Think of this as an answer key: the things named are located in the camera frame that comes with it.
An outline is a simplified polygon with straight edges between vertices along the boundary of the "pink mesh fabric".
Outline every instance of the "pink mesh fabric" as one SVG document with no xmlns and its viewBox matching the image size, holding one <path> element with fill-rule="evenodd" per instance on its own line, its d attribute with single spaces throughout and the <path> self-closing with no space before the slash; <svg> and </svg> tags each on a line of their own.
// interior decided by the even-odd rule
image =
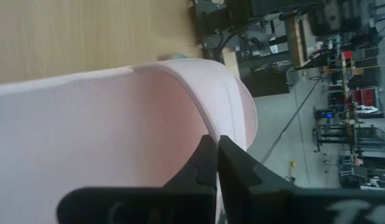
<svg viewBox="0 0 385 224">
<path fill-rule="evenodd" d="M 248 147 L 256 112 L 241 89 L 197 59 L 0 86 L 0 223 L 56 223 L 80 187 L 162 186 L 204 134 Z"/>
</svg>

